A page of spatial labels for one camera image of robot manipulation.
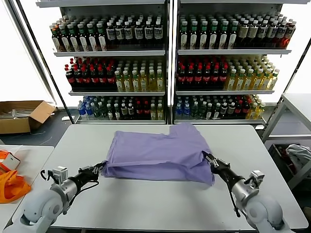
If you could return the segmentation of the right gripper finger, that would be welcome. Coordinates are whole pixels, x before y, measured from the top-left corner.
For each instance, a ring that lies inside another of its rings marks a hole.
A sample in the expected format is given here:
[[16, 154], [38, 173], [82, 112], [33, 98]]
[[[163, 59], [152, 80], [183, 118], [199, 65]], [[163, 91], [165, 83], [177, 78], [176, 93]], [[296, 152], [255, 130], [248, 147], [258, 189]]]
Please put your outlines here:
[[203, 156], [209, 163], [213, 164], [213, 166], [227, 166], [226, 162], [214, 157], [211, 153], [203, 151]]
[[216, 172], [216, 169], [218, 168], [217, 159], [214, 157], [213, 158], [206, 157], [206, 160], [208, 161], [210, 165], [211, 172]]

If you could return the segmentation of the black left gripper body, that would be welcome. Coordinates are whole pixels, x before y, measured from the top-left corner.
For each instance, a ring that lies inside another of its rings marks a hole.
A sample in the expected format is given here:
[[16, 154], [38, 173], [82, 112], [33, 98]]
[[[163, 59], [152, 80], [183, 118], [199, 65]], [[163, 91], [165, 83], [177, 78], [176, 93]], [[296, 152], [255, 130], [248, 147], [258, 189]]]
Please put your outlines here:
[[98, 172], [93, 170], [80, 170], [74, 177], [69, 177], [69, 180], [73, 181], [77, 188], [82, 188], [87, 183], [92, 183], [98, 180]]

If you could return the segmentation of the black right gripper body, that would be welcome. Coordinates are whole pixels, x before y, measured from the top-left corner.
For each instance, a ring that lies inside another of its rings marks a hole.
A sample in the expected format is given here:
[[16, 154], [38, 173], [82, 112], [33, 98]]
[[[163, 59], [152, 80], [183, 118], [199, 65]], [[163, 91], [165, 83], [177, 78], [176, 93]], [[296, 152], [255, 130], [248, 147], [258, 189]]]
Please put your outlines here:
[[214, 174], [217, 174], [226, 183], [228, 189], [232, 189], [233, 186], [240, 180], [243, 180], [243, 176], [238, 176], [230, 167], [230, 164], [217, 162], [214, 167]]

